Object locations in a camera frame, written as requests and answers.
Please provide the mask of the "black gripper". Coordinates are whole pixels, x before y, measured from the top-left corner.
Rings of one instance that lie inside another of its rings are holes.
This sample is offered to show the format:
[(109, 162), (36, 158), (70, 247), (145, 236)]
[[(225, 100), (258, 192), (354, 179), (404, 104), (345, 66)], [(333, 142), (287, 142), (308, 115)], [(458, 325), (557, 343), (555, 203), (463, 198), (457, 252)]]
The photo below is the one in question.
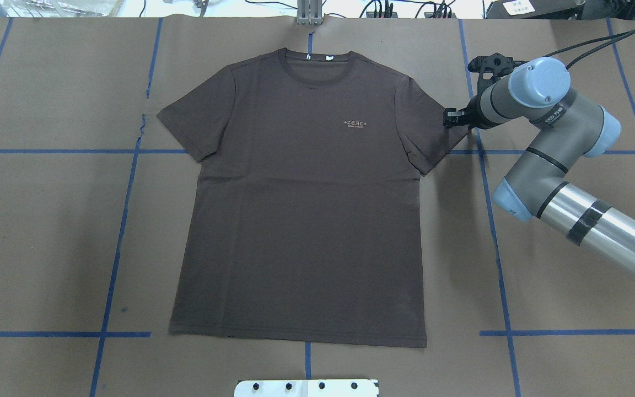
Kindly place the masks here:
[(485, 128), (486, 118), (480, 106), (479, 98), (472, 98), (465, 108), (457, 110), (456, 108), (445, 108), (443, 111), (444, 128), (467, 127)]

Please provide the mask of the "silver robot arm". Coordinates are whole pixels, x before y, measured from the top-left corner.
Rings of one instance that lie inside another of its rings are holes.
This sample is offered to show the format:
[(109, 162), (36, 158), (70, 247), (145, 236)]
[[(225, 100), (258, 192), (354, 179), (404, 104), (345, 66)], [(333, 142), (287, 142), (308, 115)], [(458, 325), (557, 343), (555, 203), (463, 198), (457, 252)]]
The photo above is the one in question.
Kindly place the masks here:
[(515, 61), (476, 56), (478, 93), (461, 110), (444, 111), (444, 126), (489, 129), (525, 118), (539, 132), (504, 176), (492, 201), (520, 221), (540, 219), (576, 246), (611, 261), (635, 280), (635, 219), (566, 179), (582, 157), (611, 148), (620, 122), (572, 88), (568, 67), (542, 56)]

